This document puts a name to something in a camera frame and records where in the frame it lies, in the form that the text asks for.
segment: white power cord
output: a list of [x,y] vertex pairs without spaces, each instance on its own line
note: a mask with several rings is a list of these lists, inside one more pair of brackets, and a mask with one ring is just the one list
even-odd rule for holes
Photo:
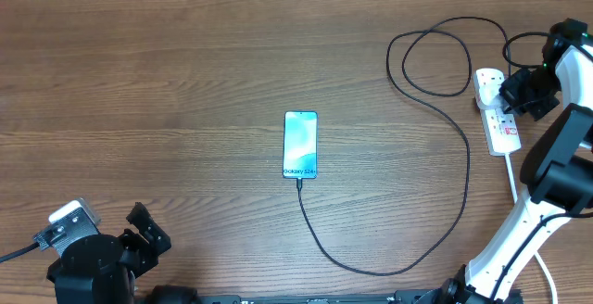
[[[504,160],[507,163],[507,172],[509,173],[509,183],[511,184],[512,200],[517,203],[517,187],[515,186],[515,177],[512,174],[511,156],[508,153],[505,153]],[[546,278],[548,279],[549,290],[552,294],[552,304],[558,304],[558,292],[556,291],[556,284],[552,279],[551,273],[549,273],[548,266],[546,266],[546,263],[539,255],[539,252],[536,252],[534,257],[536,257],[537,263],[539,263],[542,272],[544,272],[544,275],[546,275]]]

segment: wooden tabletop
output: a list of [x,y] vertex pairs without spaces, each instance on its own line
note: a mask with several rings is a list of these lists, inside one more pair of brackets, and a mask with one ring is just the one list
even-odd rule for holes
[[[445,110],[472,148],[467,209],[451,236],[404,274],[371,277],[334,266],[315,246],[293,180],[282,177],[284,113],[319,113],[319,177],[303,198],[337,259],[388,272],[417,259],[461,206],[466,158],[439,115],[385,77],[385,49],[402,32],[474,15],[510,35],[565,18],[593,23],[593,0],[0,0],[0,252],[27,246],[47,216],[85,197],[118,235],[146,204],[173,248],[139,280],[202,295],[390,293],[433,288],[490,240],[511,209],[504,160],[488,155],[473,87],[419,95]],[[503,39],[481,21],[443,27],[468,45],[474,69],[505,69]],[[397,43],[392,63],[412,38]],[[513,47],[540,61],[542,38]],[[409,75],[437,92],[461,89],[459,44],[430,35]],[[404,85],[414,95],[419,93]],[[526,151],[559,110],[524,117]],[[591,221],[573,221],[542,247],[560,301],[593,296]],[[55,303],[35,251],[0,265],[0,302]],[[515,287],[548,303],[531,261]]]

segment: black cable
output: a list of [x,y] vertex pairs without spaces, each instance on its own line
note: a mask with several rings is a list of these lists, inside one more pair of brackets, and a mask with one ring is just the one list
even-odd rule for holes
[[526,65],[526,64],[519,64],[516,62],[513,62],[511,60],[511,56],[507,56],[507,52],[508,52],[508,48],[509,45],[511,45],[511,43],[513,43],[516,40],[519,40],[521,38],[527,37],[527,36],[544,36],[544,37],[551,37],[554,38],[556,40],[565,42],[567,44],[570,44],[572,46],[574,46],[578,51],[580,51],[583,55],[585,55],[585,57],[587,57],[589,60],[591,60],[591,62],[593,62],[593,56],[591,54],[589,54],[589,52],[587,52],[587,50],[585,50],[585,48],[583,48],[583,46],[575,41],[569,40],[563,36],[560,36],[558,34],[550,34],[547,32],[525,32],[525,33],[521,33],[518,35],[513,36],[512,38],[510,38],[506,44],[504,44],[502,46],[502,56],[504,57],[504,59],[509,62],[509,64],[517,67],[517,68],[522,68],[522,69],[537,69],[540,67],[540,65]]
[[589,213],[585,213],[585,214],[579,214],[579,215],[571,215],[569,213],[560,213],[560,214],[551,215],[551,216],[548,216],[548,217],[542,219],[539,222],[539,224],[536,226],[536,228],[534,228],[531,231],[531,233],[527,236],[527,238],[525,238],[525,240],[519,246],[519,248],[517,249],[517,251],[515,252],[515,254],[512,255],[512,258],[511,258],[511,260],[509,260],[509,263],[507,263],[504,266],[504,268],[502,269],[502,272],[500,273],[500,277],[498,278],[497,283],[494,286],[494,289],[492,290],[492,293],[490,294],[490,300],[494,301],[494,299],[495,299],[495,297],[497,295],[498,289],[500,288],[500,285],[502,285],[503,279],[509,273],[509,270],[511,269],[512,264],[515,263],[515,261],[519,258],[519,256],[521,255],[521,253],[527,247],[527,245],[529,245],[529,242],[531,242],[531,240],[536,236],[537,232],[542,227],[546,226],[546,224],[548,224],[549,221],[555,220],[555,219],[560,218],[560,217],[569,217],[569,218],[578,218],[578,219],[593,218],[593,212],[589,212]]
[[34,244],[31,244],[25,248],[22,248],[22,249],[16,251],[16,252],[6,254],[4,257],[0,257],[0,263],[20,257],[23,254],[31,252],[32,250],[36,249],[37,247],[39,247],[39,243],[34,243]]
[[[431,108],[432,110],[436,111],[437,113],[441,114],[443,117],[445,117],[445,119],[447,119],[451,125],[453,125],[453,127],[457,130],[457,132],[460,134],[461,138],[463,139],[463,142],[465,143],[465,147],[467,150],[467,170],[465,173],[465,188],[463,190],[463,200],[461,202],[461,209],[460,209],[460,213],[457,216],[457,218],[455,219],[455,221],[453,222],[453,224],[451,225],[451,227],[445,232],[445,234],[438,239],[438,241],[432,245],[430,248],[428,248],[428,250],[422,254],[417,260],[415,260],[410,266],[402,268],[398,271],[394,271],[394,272],[367,272],[367,271],[363,271],[360,269],[356,269],[353,267],[349,267],[346,266],[344,263],[339,262],[338,260],[332,258],[332,256],[327,253],[327,251],[325,250],[325,248],[323,248],[322,243],[320,242],[319,238],[317,237],[317,235],[315,234],[315,231],[313,230],[313,227],[311,226],[310,222],[309,222],[309,218],[307,217],[307,212],[305,211],[305,207],[303,207],[303,200],[301,197],[301,192],[302,192],[302,188],[303,188],[303,182],[302,179],[297,179],[296,180],[296,190],[298,191],[298,203],[300,204],[300,209],[303,212],[303,217],[305,218],[305,222],[307,223],[307,226],[309,227],[309,230],[311,232],[311,235],[313,235],[313,239],[315,239],[315,243],[317,243],[317,247],[319,248],[319,250],[322,252],[322,254],[325,256],[325,258],[327,258],[329,261],[333,262],[335,265],[337,265],[338,267],[344,268],[347,271],[351,271],[351,272],[357,272],[357,273],[361,273],[361,274],[365,274],[365,275],[371,275],[371,276],[391,276],[391,275],[396,275],[396,274],[401,274],[404,272],[409,271],[410,269],[412,269],[414,266],[416,266],[418,263],[420,263],[424,258],[426,258],[432,251],[434,251],[448,236],[451,232],[453,232],[453,229],[455,229],[455,226],[457,225],[457,223],[460,221],[461,219],[461,215],[463,215],[463,211],[465,210],[465,204],[467,202],[467,194],[468,194],[468,188],[469,188],[469,183],[470,183],[470,143],[468,142],[467,137],[465,136],[465,133],[463,132],[463,130],[460,128],[460,126],[449,116],[447,115],[447,113],[445,113],[444,111],[442,111],[441,109],[425,102],[422,101],[421,99],[414,97],[406,92],[404,92],[401,88],[399,88],[399,86],[397,85],[396,81],[394,80],[392,74],[391,74],[391,69],[389,67],[389,56],[391,54],[391,47],[393,46],[393,43],[395,41],[397,41],[398,39],[404,37],[404,36],[409,36],[412,34],[420,34],[420,36],[410,45],[410,48],[408,48],[408,51],[406,52],[406,55],[404,56],[402,62],[401,62],[401,70],[403,71],[404,77],[406,79],[406,81],[408,81],[413,87],[415,87],[416,89],[420,90],[423,93],[429,94],[429,95],[435,95],[435,96],[455,96],[455,95],[460,95],[462,94],[468,87],[468,85],[470,84],[470,81],[472,80],[472,60],[470,59],[470,53],[467,49],[467,46],[465,45],[465,43],[457,36],[449,33],[449,32],[444,32],[444,31],[440,31],[440,30],[436,30],[435,28],[452,20],[459,20],[459,19],[475,19],[475,20],[482,20],[482,21],[487,21],[490,22],[492,24],[494,24],[495,26],[497,26],[500,31],[502,32],[502,35],[504,36],[504,40],[505,43],[508,42],[508,38],[507,38],[507,33],[504,31],[504,29],[502,28],[502,26],[500,26],[498,23],[496,23],[494,20],[491,19],[486,19],[486,18],[480,18],[480,17],[456,17],[456,18],[450,18],[450,19],[446,19],[443,20],[439,23],[437,23],[436,25],[434,25],[433,27],[431,27],[428,30],[424,30],[424,31],[414,31],[414,32],[407,32],[407,33],[403,33],[400,34],[398,36],[396,36],[395,38],[393,38],[393,40],[391,40],[391,42],[389,43],[389,46],[387,47],[387,55],[386,55],[386,71],[387,71],[387,78],[389,79],[389,81],[391,83],[393,83],[393,85],[396,87],[396,89],[398,91],[400,91],[403,95],[405,95],[406,97],[420,103],[423,104],[429,108]],[[405,63],[406,63],[406,57],[408,56],[408,53],[410,52],[410,50],[427,34],[431,33],[431,32],[435,32],[435,33],[439,33],[439,34],[443,34],[446,36],[450,36],[452,38],[454,38],[455,40],[457,40],[461,46],[463,47],[463,50],[465,50],[465,55],[467,56],[467,62],[468,62],[468,66],[469,66],[469,71],[468,71],[468,79],[467,82],[465,83],[465,85],[457,92],[454,92],[452,94],[440,94],[440,93],[435,93],[435,92],[431,92],[428,90],[423,89],[422,87],[416,85],[408,76],[408,74],[406,73],[406,68],[405,68]],[[507,46],[506,50],[508,51],[508,57],[511,56],[511,50],[510,48]],[[511,64],[509,64],[509,75],[511,75]]]

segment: smartphone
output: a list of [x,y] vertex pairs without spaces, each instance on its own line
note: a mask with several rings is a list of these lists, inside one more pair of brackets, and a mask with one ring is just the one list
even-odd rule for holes
[[288,111],[284,115],[284,178],[317,177],[317,113]]

